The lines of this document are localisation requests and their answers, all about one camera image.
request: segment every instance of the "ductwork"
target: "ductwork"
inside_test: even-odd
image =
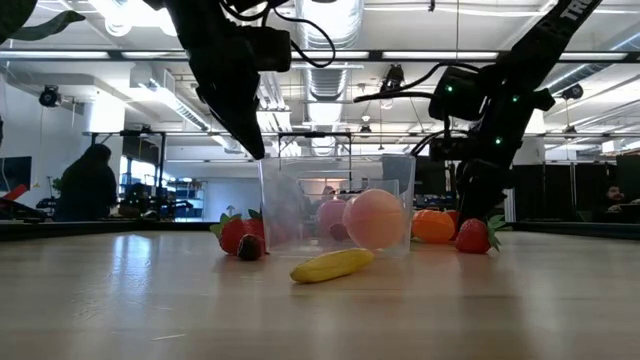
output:
[[[631,37],[610,48],[611,51],[638,51],[640,50],[640,32],[636,32]],[[555,81],[547,85],[549,91],[552,94],[559,93],[560,91],[573,86],[580,81],[593,76],[613,64],[584,64],[577,68],[558,75]]]
[[[296,0],[297,17],[308,19],[321,27],[331,38],[336,49],[352,48],[358,40],[364,11],[363,0]],[[302,49],[330,49],[327,39],[313,27],[298,25]],[[305,70],[305,97],[307,115],[319,126],[315,130],[331,131],[342,115],[348,69]],[[330,155],[326,140],[314,139],[312,146],[323,147],[316,155]]]
[[[205,115],[200,113],[193,105],[189,104],[189,101],[176,94],[175,79],[167,70],[164,70],[161,75],[158,75],[148,64],[138,63],[133,67],[133,69],[131,69],[129,81],[130,86],[133,88],[139,87],[140,84],[148,84],[150,81],[156,82],[159,86],[171,92],[175,99],[179,100],[185,105],[184,107],[173,108],[173,110],[181,117],[196,126],[200,126],[203,130],[226,131],[226,129],[215,119],[209,122],[204,122],[204,119],[211,120],[211,117],[207,118]],[[227,154],[243,153],[242,145],[240,145],[240,143],[234,138],[230,136],[214,136],[213,138],[216,142],[220,143],[222,147],[224,147],[224,151]]]

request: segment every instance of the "clear plastic container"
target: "clear plastic container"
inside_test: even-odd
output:
[[[408,254],[414,176],[415,158],[405,155],[269,158],[260,161],[262,210],[269,252],[316,256],[360,247],[363,241],[356,242],[348,234],[345,236],[345,230],[336,224],[341,223],[345,202],[367,190],[380,189],[393,195],[399,203],[393,207],[397,203],[385,194],[391,200],[389,208],[400,209],[394,212],[401,213],[400,220],[394,217],[395,221],[389,223],[394,226],[400,224],[402,235],[397,242],[394,240],[392,246],[375,251],[383,257]],[[371,216],[364,220],[372,224],[385,223],[384,218],[378,216],[374,219],[374,215]]]

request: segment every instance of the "pink ball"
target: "pink ball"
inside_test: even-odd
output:
[[[342,215],[344,213],[344,208],[346,206],[347,206],[347,203],[344,200],[338,200],[338,199],[329,200],[324,204],[320,205],[316,215],[318,216],[318,223],[320,224],[320,229],[325,234],[329,234],[329,231],[331,230],[331,225],[342,223]]]
[[[342,222],[356,244],[372,250],[395,245],[408,228],[400,201],[378,189],[349,200]]]

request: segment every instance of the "toy fruit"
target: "toy fruit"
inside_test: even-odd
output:
[[[392,194],[367,190],[347,203],[342,223],[349,237],[366,249],[384,249],[402,240],[405,234],[402,204]]]
[[[484,254],[492,247],[500,251],[499,245],[500,241],[495,236],[495,227],[492,225],[487,227],[478,219],[465,221],[456,238],[456,249],[463,253]]]
[[[238,246],[240,240],[246,235],[244,221],[241,219],[232,219],[223,225],[218,241],[220,241],[220,247],[227,254],[237,255]]]
[[[298,265],[291,279],[298,283],[317,283],[353,274],[371,264],[373,253],[365,249],[349,249],[327,253]]]
[[[413,234],[432,244],[447,244],[456,229],[451,217],[433,210],[418,211],[413,215]]]
[[[347,228],[342,223],[336,223],[331,225],[331,229],[329,229],[329,234],[336,241],[344,241],[349,238],[349,233],[347,232]]]
[[[346,201],[339,199],[329,200],[320,205],[316,215],[318,216],[320,230],[324,234],[330,233],[333,224],[342,224],[342,215],[346,206]]]
[[[458,237],[458,219],[460,218],[460,213],[456,210],[447,210],[445,211],[445,214],[449,215],[451,217],[451,220],[453,220],[453,228],[455,230],[455,233],[451,237],[450,241],[456,241],[456,237]]]
[[[255,261],[264,253],[264,240],[255,235],[245,235],[238,245],[238,257],[242,260]]]

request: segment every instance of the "yellow banana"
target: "yellow banana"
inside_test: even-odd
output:
[[[353,274],[371,264],[374,255],[366,249],[349,249],[322,254],[298,265],[291,279],[299,283],[317,283]]]

